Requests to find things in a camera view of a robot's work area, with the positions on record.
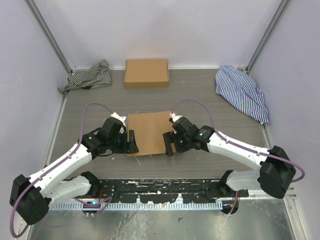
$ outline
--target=flat cardboard piece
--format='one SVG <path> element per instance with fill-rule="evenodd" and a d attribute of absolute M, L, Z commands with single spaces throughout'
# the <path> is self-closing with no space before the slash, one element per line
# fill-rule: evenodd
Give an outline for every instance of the flat cardboard piece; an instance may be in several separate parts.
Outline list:
<path fill-rule="evenodd" d="M 168 88 L 168 60 L 127 60 L 125 68 L 124 85 L 127 89 Z"/>
<path fill-rule="evenodd" d="M 128 115 L 128 129 L 134 130 L 135 142 L 139 149 L 139 152 L 128 156 L 165 154 L 163 134 L 174 130 L 169 119 L 170 111 Z"/>

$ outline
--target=wood grain surface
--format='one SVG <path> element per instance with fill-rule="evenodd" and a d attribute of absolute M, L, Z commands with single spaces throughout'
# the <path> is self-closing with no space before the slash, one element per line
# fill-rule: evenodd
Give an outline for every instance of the wood grain surface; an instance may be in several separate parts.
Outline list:
<path fill-rule="evenodd" d="M 113 70 L 112 86 L 70 91 L 50 161 L 59 158 L 77 142 L 82 111 L 90 102 L 103 103 L 120 116 L 126 116 L 170 111 L 179 100 L 198 99 L 213 111 L 217 127 L 224 134 L 263 147 L 259 123 L 215 94 L 216 73 L 217 69 L 174 69 L 169 70 L 169 88 L 126 89 L 125 71 Z M 197 103 L 183 102 L 176 112 L 198 127 L 210 126 L 209 115 Z M 109 116 L 110 113 L 100 106 L 88 108 L 84 120 L 84 133 L 102 126 Z M 220 178 L 230 169 L 245 171 L 248 167 L 219 154 L 190 150 L 175 153 L 171 157 L 165 154 L 139 156 L 137 159 L 126 154 L 97 157 L 71 176 L 91 171 L 98 178 Z"/>

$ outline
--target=black and white striped cloth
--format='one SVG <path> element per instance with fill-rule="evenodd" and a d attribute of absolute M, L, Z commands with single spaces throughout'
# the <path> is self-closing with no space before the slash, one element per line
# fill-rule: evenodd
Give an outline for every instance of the black and white striped cloth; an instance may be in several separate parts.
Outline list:
<path fill-rule="evenodd" d="M 89 70 L 71 75 L 67 79 L 68 83 L 63 89 L 58 87 L 58 90 L 63 97 L 67 96 L 69 90 L 97 89 L 112 85 L 110 71 L 106 60 L 101 60 L 90 67 Z"/>
<path fill-rule="evenodd" d="M 215 93 L 240 112 L 269 125 L 264 93 L 251 76 L 232 66 L 221 66 L 215 76 L 215 85 Z"/>

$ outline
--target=closed cardboard box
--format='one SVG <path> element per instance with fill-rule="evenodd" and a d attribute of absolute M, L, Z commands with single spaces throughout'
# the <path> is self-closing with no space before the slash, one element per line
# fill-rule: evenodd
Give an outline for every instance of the closed cardboard box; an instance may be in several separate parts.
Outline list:
<path fill-rule="evenodd" d="M 128 129 L 134 130 L 135 143 L 139 149 L 139 152 L 128 156 L 165 154 L 163 134 L 174 130 L 169 119 L 170 111 L 128 115 Z"/>
<path fill-rule="evenodd" d="M 124 85 L 127 89 L 168 88 L 168 60 L 127 60 Z"/>

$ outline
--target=gray striped fabric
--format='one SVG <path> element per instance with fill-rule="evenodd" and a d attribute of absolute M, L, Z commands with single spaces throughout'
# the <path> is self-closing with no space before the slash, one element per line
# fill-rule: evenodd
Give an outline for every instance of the gray striped fabric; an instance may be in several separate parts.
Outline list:
<path fill-rule="evenodd" d="M 215 85 L 215 93 L 240 112 L 269 125 L 264 93 L 251 76 L 232 66 L 222 66 L 215 76 Z"/>
<path fill-rule="evenodd" d="M 58 87 L 63 97 L 67 96 L 69 90 L 75 89 L 97 89 L 105 86 L 111 86 L 111 76 L 106 60 L 101 60 L 89 70 L 77 73 L 68 77 L 68 83 L 63 89 Z"/>

